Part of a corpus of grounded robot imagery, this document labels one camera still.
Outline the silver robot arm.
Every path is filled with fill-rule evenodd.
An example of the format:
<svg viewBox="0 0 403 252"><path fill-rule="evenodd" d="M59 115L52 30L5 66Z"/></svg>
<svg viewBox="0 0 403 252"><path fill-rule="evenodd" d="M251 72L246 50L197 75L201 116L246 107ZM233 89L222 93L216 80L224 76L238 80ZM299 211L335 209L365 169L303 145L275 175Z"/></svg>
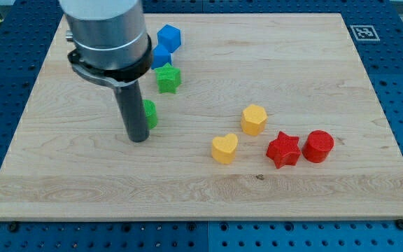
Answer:
<svg viewBox="0 0 403 252"><path fill-rule="evenodd" d="M152 42L140 0L59 0L69 24L72 69L108 88L133 84L151 67Z"/></svg>

